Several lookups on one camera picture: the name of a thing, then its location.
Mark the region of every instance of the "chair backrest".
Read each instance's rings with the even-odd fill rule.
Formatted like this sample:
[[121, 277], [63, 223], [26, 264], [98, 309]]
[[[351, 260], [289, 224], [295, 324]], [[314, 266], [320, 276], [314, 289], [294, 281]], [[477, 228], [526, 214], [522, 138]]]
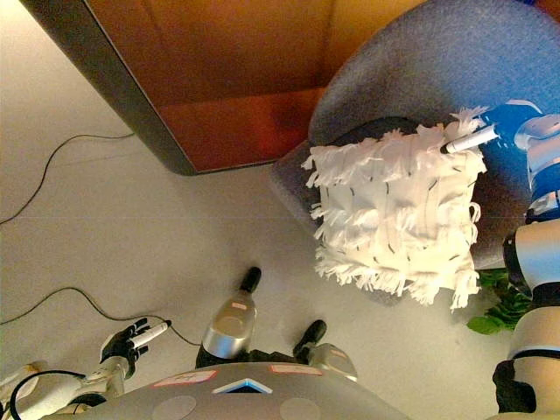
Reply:
[[527, 99], [560, 111], [560, 24], [515, 0], [430, 0], [372, 37], [315, 109], [312, 144], [384, 116], [424, 125]]

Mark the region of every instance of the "pillow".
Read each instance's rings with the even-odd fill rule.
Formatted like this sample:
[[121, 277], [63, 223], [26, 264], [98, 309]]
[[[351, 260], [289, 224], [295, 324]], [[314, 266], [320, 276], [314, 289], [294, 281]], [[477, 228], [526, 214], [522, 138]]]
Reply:
[[316, 271], [341, 285], [408, 291], [423, 305], [445, 287], [455, 290], [451, 309], [465, 307], [479, 290], [470, 247], [480, 207], [471, 198], [486, 167], [478, 148], [440, 148], [473, 133], [483, 111], [462, 109], [445, 128], [420, 125], [407, 136], [394, 130], [380, 140], [312, 147], [302, 166], [315, 165], [307, 186], [321, 197], [311, 210], [323, 219]]

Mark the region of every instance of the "gray chair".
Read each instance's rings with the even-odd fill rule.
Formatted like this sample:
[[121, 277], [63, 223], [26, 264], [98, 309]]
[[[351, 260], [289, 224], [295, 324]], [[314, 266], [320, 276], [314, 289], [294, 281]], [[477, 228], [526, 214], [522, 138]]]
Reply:
[[[374, 35], [339, 70], [315, 109], [309, 138], [275, 163], [271, 185], [310, 232], [319, 201], [300, 168], [313, 145], [379, 137], [394, 127], [448, 123], [451, 112], [527, 99], [560, 111], [560, 24], [515, 0], [431, 0]], [[473, 200], [482, 207], [477, 268], [501, 261], [504, 236], [524, 223], [530, 192], [525, 156], [512, 144], [482, 147], [487, 173]]]

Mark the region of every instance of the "wire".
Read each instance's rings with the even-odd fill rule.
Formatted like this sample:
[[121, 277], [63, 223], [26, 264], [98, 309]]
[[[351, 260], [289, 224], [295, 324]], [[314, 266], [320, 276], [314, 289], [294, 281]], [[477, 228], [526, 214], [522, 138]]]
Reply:
[[16, 211], [16, 213], [13, 216], [11, 216], [7, 219], [1, 220], [0, 221], [0, 226], [2, 226], [4, 223], [8, 223], [9, 221], [13, 221], [15, 218], [17, 218], [21, 214], [21, 212], [23, 212], [27, 208], [27, 206], [29, 206], [32, 203], [33, 199], [39, 193], [41, 187], [43, 186], [43, 183], [45, 182], [46, 171], [49, 169], [49, 165], [53, 161], [54, 155], [56, 155], [56, 153], [60, 149], [62, 149], [62, 147], [64, 147], [68, 143], [70, 143], [72, 140], [74, 140], [75, 138], [79, 138], [79, 137], [106, 138], [106, 139], [111, 139], [111, 140], [118, 140], [118, 139], [128, 138], [128, 137], [132, 137], [132, 136], [134, 136], [134, 133], [129, 133], [129, 134], [126, 134], [124, 136], [97, 136], [97, 135], [94, 135], [94, 134], [79, 134], [77, 136], [72, 136], [70, 138], [67, 138], [64, 142], [59, 144], [59, 146], [51, 153], [51, 156], [46, 161], [45, 169], [43, 170], [43, 177], [41, 178], [41, 182], [39, 182], [38, 187], [35, 190], [35, 192], [25, 202], [25, 204], [23, 204], [21, 206], [21, 208]]
[[12, 391], [10, 397], [10, 415], [13, 420], [22, 420], [19, 416], [18, 410], [16, 409], [16, 401], [18, 399], [18, 392], [19, 390], [31, 379], [41, 376], [41, 375], [71, 375], [75, 376], [76, 378], [83, 379], [86, 376], [84, 374], [76, 374], [75, 372], [69, 372], [67, 370], [45, 370], [43, 372], [37, 372], [36, 374], [30, 374], [26, 378], [24, 378]]
[[[50, 298], [53, 295], [56, 295], [57, 293], [60, 293], [62, 291], [77, 291], [78, 293], [80, 293], [88, 302], [89, 304], [100, 314], [102, 315], [104, 318], [106, 319], [110, 319], [111, 321], [131, 321], [133, 319], [140, 319], [140, 318], [155, 318], [160, 320], [161, 322], [165, 322], [165, 318], [160, 317], [159, 315], [135, 315], [133, 317], [114, 317], [112, 315], [109, 315], [108, 313], [106, 313], [95, 301], [92, 297], [90, 297], [84, 290], [79, 289], [77, 287], [73, 287], [73, 286], [67, 286], [67, 287], [61, 287], [60, 289], [57, 289], [55, 291], [52, 291], [51, 293], [49, 293], [48, 295], [46, 295], [45, 297], [43, 297], [41, 300], [39, 300], [31, 309], [29, 309], [28, 311], [25, 311], [24, 313], [17, 315], [14, 318], [10, 318], [7, 319], [5, 321], [2, 321], [0, 323], [0, 326], [5, 326], [6, 324], [9, 324], [10, 322], [14, 322], [17, 321], [18, 319], [23, 318], [25, 315], [28, 315], [29, 313], [33, 312], [38, 306], [40, 306], [41, 304], [43, 304], [48, 298]], [[190, 341], [189, 339], [187, 339], [186, 337], [184, 337], [179, 331], [177, 331], [175, 329], [175, 327], [173, 325], [171, 325], [169, 327], [180, 339], [182, 339], [185, 343], [190, 344], [191, 346], [196, 346], [196, 347], [200, 347], [200, 343], [194, 343], [192, 341]]]

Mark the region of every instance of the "white floor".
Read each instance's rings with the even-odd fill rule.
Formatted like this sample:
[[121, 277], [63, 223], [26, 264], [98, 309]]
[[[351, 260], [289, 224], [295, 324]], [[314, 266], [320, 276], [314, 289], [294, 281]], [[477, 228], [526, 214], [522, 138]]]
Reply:
[[[29, 197], [46, 158], [65, 138], [129, 129], [17, 2], [1, 5], [4, 218]], [[112, 314], [155, 312], [199, 340], [245, 270], [258, 265], [254, 347], [289, 353], [307, 325], [322, 318], [329, 325], [325, 340], [348, 352], [359, 382], [411, 418], [495, 414], [492, 373], [510, 336], [485, 337], [465, 327], [482, 298], [453, 314], [446, 292], [429, 308], [408, 298], [387, 307], [318, 278], [316, 244], [268, 188], [269, 171], [183, 178], [135, 137], [69, 144], [31, 206], [2, 226], [3, 319], [49, 291], [76, 285]], [[64, 292], [2, 327], [3, 373], [31, 361], [87, 372], [107, 335], [125, 326]], [[150, 344], [128, 388], [193, 368], [195, 354], [166, 333]], [[67, 388], [44, 390], [44, 403], [63, 403]]]

